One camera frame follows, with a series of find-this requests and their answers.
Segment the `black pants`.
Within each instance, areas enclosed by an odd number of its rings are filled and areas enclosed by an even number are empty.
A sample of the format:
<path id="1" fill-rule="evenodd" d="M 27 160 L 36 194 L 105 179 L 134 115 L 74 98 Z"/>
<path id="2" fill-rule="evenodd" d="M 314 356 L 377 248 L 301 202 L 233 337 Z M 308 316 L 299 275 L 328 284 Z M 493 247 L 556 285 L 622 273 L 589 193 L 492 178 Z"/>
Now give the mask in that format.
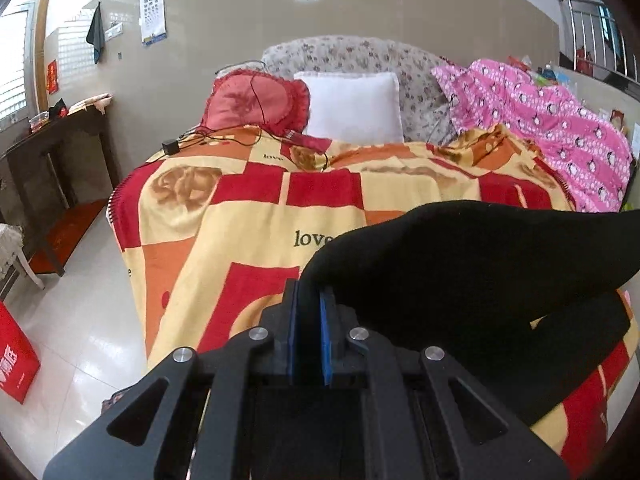
<path id="1" fill-rule="evenodd" d="M 526 424 L 567 398 L 630 321 L 637 211 L 584 214 L 459 200 L 321 247 L 299 280 L 299 337 L 320 351 L 320 295 L 397 347 L 444 349 Z"/>

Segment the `red yellow checked blanket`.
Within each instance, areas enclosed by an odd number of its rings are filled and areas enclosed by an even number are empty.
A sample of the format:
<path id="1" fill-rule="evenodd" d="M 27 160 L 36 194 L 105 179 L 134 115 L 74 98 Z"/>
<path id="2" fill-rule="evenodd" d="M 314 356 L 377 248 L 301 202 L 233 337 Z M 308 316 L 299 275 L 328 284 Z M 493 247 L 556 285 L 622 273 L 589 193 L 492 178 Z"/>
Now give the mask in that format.
<path id="1" fill-rule="evenodd" d="M 326 243 L 414 208 L 472 200 L 580 212 L 537 145 L 501 126 L 470 130 L 445 146 L 331 142 L 322 171 L 156 155 L 116 188 L 108 215 L 150 365 L 180 346 L 222 347 L 255 326 Z M 622 287 L 630 321 L 623 339 L 567 398 L 529 424 L 573 476 L 605 448 L 613 428 L 608 408 L 639 341 Z"/>

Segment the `red floor mat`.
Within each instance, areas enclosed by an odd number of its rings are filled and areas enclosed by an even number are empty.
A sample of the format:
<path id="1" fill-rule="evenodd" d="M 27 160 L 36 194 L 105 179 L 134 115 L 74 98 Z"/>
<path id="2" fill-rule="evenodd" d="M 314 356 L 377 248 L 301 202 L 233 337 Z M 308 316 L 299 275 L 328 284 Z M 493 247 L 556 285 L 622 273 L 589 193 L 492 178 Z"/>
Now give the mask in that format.
<path id="1" fill-rule="evenodd" d="M 47 235 L 47 241 L 60 266 L 66 265 L 93 221 L 105 208 L 106 203 L 107 200 L 95 200 L 91 203 L 79 204 L 64 211 L 61 219 L 55 222 Z"/>

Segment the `red ruffled cushion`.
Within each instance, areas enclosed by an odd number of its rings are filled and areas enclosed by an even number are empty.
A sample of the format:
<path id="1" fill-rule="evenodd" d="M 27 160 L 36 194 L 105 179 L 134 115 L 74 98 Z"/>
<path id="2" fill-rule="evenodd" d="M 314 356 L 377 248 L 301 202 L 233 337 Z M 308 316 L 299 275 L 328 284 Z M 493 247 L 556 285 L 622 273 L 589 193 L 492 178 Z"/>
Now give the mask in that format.
<path id="1" fill-rule="evenodd" d="M 200 127 L 219 131 L 250 125 L 277 136 L 301 133 L 309 107 L 310 93 L 303 81 L 240 68 L 214 81 Z"/>

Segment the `red shopping bag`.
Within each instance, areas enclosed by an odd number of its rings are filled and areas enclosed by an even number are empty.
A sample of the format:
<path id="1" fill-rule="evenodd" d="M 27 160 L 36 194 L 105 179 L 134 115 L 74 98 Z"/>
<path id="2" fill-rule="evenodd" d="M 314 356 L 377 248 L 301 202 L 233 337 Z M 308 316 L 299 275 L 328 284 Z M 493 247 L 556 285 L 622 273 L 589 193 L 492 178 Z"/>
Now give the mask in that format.
<path id="1" fill-rule="evenodd" d="M 2 302 L 0 304 L 0 387 L 23 404 L 40 361 L 32 344 Z"/>

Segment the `white pillow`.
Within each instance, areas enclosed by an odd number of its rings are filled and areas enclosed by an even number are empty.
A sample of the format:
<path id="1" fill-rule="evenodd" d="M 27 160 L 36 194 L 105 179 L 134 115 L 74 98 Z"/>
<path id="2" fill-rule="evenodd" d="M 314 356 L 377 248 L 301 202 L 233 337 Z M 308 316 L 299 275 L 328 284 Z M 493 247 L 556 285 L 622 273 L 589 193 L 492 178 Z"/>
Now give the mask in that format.
<path id="1" fill-rule="evenodd" d="M 298 72 L 309 95 L 307 136 L 356 145 L 404 142 L 399 81 L 393 72 Z"/>

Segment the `floral headboard cover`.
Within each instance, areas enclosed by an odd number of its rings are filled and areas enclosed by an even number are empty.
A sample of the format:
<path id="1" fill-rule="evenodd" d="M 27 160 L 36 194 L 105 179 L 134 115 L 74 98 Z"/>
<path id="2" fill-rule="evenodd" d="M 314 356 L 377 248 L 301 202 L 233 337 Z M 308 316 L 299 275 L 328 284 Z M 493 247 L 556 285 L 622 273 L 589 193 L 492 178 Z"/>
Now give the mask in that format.
<path id="1" fill-rule="evenodd" d="M 399 82 L 399 111 L 407 141 L 445 145 L 456 136 L 449 102 L 431 70 L 446 62 L 410 44 L 373 37 L 329 35 L 299 38 L 262 52 L 267 72 L 291 79 L 299 72 L 377 74 Z"/>

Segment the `dark wooden side table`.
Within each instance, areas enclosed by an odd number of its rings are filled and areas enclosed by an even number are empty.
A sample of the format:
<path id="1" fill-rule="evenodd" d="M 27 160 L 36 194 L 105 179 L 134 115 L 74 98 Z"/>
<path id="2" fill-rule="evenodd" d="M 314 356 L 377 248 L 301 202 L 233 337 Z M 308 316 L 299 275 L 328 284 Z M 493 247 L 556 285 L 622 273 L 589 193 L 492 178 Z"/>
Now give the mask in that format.
<path id="1" fill-rule="evenodd" d="M 61 146 L 76 133 L 85 133 L 99 139 L 111 187 L 113 190 L 117 188 L 120 183 L 120 172 L 114 153 L 110 123 L 107 114 L 102 114 L 94 105 L 90 105 L 86 110 L 58 118 L 54 122 L 48 122 L 37 132 L 29 133 L 28 136 L 21 136 L 1 156 L 9 167 L 9 174 L 24 210 L 26 224 L 32 233 L 32 246 L 36 252 L 43 253 L 52 266 L 53 272 L 58 276 L 63 276 L 65 273 L 64 263 L 58 258 L 49 240 L 52 228 L 49 228 L 37 214 L 27 193 L 26 182 L 29 173 L 46 162 L 63 206 L 66 209 L 75 208 L 77 206 L 75 190 L 62 164 Z"/>

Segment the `pink penguin quilt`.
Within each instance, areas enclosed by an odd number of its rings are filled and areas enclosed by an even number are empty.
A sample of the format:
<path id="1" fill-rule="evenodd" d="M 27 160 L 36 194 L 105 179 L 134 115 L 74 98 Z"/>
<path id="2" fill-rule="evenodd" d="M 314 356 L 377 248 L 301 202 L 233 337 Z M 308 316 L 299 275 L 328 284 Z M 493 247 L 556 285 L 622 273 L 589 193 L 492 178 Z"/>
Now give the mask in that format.
<path id="1" fill-rule="evenodd" d="M 450 102 L 457 132 L 500 125 L 533 142 L 583 212 L 618 211 L 631 174 L 629 143 L 614 126 L 557 84 L 541 87 L 493 60 L 443 65 L 432 75 Z"/>

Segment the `dark hanging cloth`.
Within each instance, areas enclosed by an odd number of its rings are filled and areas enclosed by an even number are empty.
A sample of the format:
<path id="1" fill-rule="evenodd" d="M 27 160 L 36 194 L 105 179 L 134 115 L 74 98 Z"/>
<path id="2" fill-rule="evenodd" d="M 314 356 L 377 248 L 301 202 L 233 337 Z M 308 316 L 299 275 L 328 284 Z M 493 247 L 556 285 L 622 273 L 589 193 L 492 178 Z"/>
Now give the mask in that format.
<path id="1" fill-rule="evenodd" d="M 93 48 L 93 63 L 100 62 L 105 44 L 105 32 L 102 21 L 101 3 L 96 5 L 92 20 L 87 32 L 86 43 L 91 44 Z"/>

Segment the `steel stair railing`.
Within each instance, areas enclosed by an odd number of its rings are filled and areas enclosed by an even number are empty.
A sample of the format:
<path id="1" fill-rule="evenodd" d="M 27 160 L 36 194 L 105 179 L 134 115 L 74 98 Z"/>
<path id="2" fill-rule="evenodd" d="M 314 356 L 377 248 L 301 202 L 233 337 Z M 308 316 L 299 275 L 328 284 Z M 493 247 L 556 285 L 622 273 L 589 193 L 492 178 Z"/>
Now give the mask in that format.
<path id="1" fill-rule="evenodd" d="M 603 0 L 559 0 L 570 29 L 574 72 L 639 83 L 639 59 Z"/>

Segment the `window with wooden frame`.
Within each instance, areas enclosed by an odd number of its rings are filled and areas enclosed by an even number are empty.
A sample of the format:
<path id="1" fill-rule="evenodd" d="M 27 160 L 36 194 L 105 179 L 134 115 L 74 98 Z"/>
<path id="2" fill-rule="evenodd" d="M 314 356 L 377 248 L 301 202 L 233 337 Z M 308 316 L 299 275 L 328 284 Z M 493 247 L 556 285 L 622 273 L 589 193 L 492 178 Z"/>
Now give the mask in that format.
<path id="1" fill-rule="evenodd" d="M 1 14 L 1 125 L 16 118 L 26 103 L 25 50 L 29 10 L 26 4 Z"/>

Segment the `eye chart wall poster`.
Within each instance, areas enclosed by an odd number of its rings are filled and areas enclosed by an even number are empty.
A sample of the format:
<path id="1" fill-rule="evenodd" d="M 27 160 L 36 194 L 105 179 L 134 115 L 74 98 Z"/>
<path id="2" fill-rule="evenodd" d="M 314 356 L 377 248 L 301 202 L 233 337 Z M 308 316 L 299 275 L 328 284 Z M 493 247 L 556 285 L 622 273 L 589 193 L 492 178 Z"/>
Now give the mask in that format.
<path id="1" fill-rule="evenodd" d="M 141 42 L 147 47 L 167 35 L 165 0 L 139 0 Z"/>

